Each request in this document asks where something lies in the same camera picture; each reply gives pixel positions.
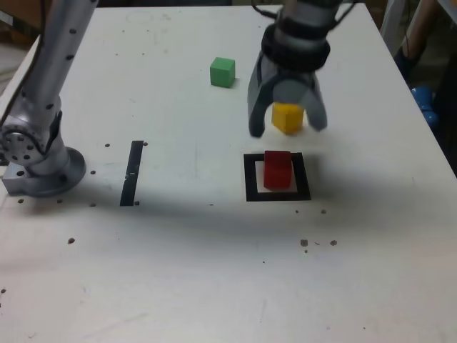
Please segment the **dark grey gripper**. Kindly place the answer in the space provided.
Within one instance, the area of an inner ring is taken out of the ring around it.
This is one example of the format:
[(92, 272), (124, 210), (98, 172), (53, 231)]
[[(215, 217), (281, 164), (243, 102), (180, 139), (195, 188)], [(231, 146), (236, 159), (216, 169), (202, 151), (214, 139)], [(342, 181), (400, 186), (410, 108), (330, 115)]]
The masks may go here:
[[(281, 80), (281, 76), (299, 78)], [(306, 112), (308, 125), (315, 131), (322, 131), (328, 125), (316, 75), (286, 69), (260, 52), (247, 94), (248, 130), (252, 137), (263, 136), (266, 110), (273, 102), (300, 106)]]

